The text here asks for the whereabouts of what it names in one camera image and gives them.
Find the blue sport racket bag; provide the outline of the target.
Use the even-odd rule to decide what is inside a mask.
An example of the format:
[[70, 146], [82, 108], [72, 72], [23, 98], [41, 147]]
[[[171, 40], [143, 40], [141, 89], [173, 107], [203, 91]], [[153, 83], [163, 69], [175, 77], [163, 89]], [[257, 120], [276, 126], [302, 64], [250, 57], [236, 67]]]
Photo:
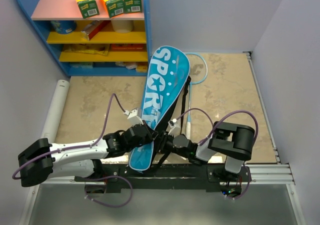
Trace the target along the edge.
[[164, 45], [151, 56], [141, 104], [141, 119], [158, 132], [155, 141], [136, 147], [130, 154], [129, 167], [147, 171], [159, 149], [161, 135], [167, 130], [178, 98], [190, 73], [190, 62], [181, 50]]

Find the white shuttlecock tube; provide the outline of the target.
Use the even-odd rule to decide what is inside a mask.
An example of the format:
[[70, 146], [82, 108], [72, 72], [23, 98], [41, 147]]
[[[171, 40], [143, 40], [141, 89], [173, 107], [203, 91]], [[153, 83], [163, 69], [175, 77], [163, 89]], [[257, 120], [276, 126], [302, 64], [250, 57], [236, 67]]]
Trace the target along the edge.
[[55, 142], [69, 87], [70, 83], [62, 79], [58, 80], [56, 84], [56, 88], [54, 90], [54, 94], [41, 133], [41, 137], [47, 138], [49, 143]]

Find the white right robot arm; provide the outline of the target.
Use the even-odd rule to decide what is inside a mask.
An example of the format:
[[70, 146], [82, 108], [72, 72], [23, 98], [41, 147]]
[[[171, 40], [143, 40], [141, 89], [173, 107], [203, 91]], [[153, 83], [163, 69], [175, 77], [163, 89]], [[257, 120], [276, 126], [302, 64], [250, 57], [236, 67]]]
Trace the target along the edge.
[[159, 139], [161, 153], [174, 153], [186, 158], [191, 164], [202, 166], [216, 153], [226, 156], [223, 177], [230, 182], [235, 181], [241, 175], [243, 163], [251, 160], [252, 150], [255, 143], [255, 130], [247, 125], [215, 122], [218, 127], [213, 135], [199, 145], [192, 142], [184, 134], [177, 136], [163, 133]]

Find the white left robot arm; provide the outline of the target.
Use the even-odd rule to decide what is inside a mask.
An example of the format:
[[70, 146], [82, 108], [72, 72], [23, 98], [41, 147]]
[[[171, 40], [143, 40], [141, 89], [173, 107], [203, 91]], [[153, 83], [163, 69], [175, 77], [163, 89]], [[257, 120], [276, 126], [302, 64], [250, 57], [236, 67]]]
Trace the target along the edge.
[[20, 177], [22, 187], [39, 185], [50, 177], [61, 177], [62, 166], [81, 161], [90, 160], [91, 165], [86, 169], [86, 176], [92, 181], [99, 181], [104, 175], [104, 169], [97, 165], [101, 159], [117, 158], [134, 148], [153, 142], [158, 132], [147, 124], [136, 124], [127, 130], [118, 130], [109, 133], [102, 138], [76, 143], [49, 143], [47, 138], [40, 138], [18, 155]]

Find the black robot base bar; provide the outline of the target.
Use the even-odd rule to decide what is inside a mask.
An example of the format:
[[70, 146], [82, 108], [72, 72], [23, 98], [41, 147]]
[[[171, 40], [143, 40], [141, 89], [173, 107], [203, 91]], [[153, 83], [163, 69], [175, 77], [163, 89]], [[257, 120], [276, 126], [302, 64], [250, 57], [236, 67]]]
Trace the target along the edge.
[[138, 173], [126, 164], [103, 164], [102, 173], [93, 177], [75, 176], [76, 182], [106, 182], [108, 193], [119, 193], [121, 189], [142, 190], [205, 190], [206, 192], [223, 192], [227, 195], [239, 195], [241, 185], [250, 183], [252, 177], [247, 166], [240, 173], [233, 174], [225, 170], [223, 163], [196, 166], [189, 163], [163, 164], [158, 169]]

